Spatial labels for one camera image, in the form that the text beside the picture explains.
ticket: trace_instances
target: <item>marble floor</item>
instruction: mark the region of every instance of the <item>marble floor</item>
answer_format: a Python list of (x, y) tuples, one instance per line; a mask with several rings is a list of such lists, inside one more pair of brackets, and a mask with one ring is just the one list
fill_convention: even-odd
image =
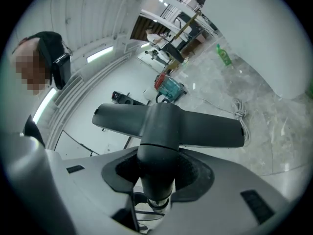
[[(226, 67), (217, 55), (217, 43), (229, 54), (232, 66)], [(187, 65), (172, 76), (188, 89), (188, 94), (177, 102), (184, 110), (234, 118), (198, 97), (231, 112), (234, 111), (232, 99), (239, 98), (248, 110), (244, 119), (251, 133), (248, 145), (237, 149), (190, 149), (242, 164), (265, 180), (270, 175), (303, 166), (309, 169), (302, 177), (309, 177), (313, 155), (312, 98), (306, 94), (293, 100), (277, 96), (259, 73), (239, 58), (221, 36), (202, 44)], [(307, 180), (299, 181), (303, 185)], [(294, 197), (294, 194), (291, 194), (293, 197), (286, 194), (286, 188), (284, 191), (287, 198)]]

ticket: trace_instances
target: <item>white cable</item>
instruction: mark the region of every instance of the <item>white cable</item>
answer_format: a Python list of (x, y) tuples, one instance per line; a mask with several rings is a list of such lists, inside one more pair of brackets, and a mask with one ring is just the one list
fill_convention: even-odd
[(250, 131), (249, 131), (247, 125), (245, 124), (245, 122), (243, 120), (243, 118), (248, 114), (248, 112), (245, 109), (244, 103), (240, 99), (238, 99), (238, 98), (233, 99), (233, 105), (235, 107), (235, 112), (231, 112), (231, 111), (222, 109), (219, 106), (216, 106), (215, 104), (213, 104), (212, 102), (210, 102), (207, 99), (204, 99), (202, 97), (197, 97), (197, 96), (194, 96), (194, 97), (201, 99), (201, 100), (213, 105), (215, 108), (217, 108), (221, 111), (225, 111), (225, 112), (233, 114), (235, 116), (236, 120), (238, 120), (240, 122), (240, 124), (244, 130), (244, 136), (245, 136), (245, 145), (244, 146), (247, 146), (250, 143), (251, 134), (250, 134)]

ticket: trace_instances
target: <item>black vent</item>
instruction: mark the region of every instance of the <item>black vent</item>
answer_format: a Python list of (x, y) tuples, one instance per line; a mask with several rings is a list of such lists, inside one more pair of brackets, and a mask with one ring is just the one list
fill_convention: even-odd
[(274, 211), (255, 190), (246, 190), (240, 194), (244, 198), (255, 218), (258, 220), (259, 224), (264, 223), (274, 215)]
[(81, 165), (75, 165), (75, 166), (67, 168), (67, 171), (68, 171), (69, 174), (71, 174), (73, 172), (76, 172), (76, 171), (79, 171), (79, 170), (83, 170), (83, 169), (85, 169), (85, 168), (83, 168)]

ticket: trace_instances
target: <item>green plastic bottle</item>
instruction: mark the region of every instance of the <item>green plastic bottle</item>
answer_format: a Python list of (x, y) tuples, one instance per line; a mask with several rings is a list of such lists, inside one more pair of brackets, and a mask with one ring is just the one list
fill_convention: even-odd
[(223, 62), (224, 62), (224, 64), (226, 66), (231, 64), (231, 60), (230, 60), (227, 52), (220, 48), (220, 44), (217, 44), (216, 51), (217, 51), (217, 53), (219, 54), (219, 56), (221, 57), (221, 59), (223, 60)]

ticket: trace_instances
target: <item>fluorescent light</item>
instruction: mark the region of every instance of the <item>fluorescent light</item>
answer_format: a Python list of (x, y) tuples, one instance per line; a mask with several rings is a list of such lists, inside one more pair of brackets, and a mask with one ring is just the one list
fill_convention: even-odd
[(91, 61), (97, 59), (98, 57), (103, 56), (104, 54), (107, 54), (108, 52), (113, 50), (113, 46), (108, 47), (106, 49), (103, 49), (97, 53), (95, 53), (94, 55), (91, 55), (90, 57), (87, 58), (87, 63), (90, 63)]
[(145, 48), (146, 46), (148, 46), (150, 43), (146, 43), (146, 44), (143, 44), (142, 46), (141, 46), (141, 48)]
[(35, 124), (38, 123), (38, 120), (41, 117), (41, 114), (44, 112), (45, 108), (47, 107), (48, 103), (50, 102), (50, 100), (53, 98), (53, 96), (57, 93), (55, 88), (52, 88), (49, 93), (47, 94), (47, 96), (45, 96), (44, 100), (42, 101), (42, 103), (40, 104), (38, 110), (36, 111), (34, 117), (33, 117), (33, 121), (35, 122)]

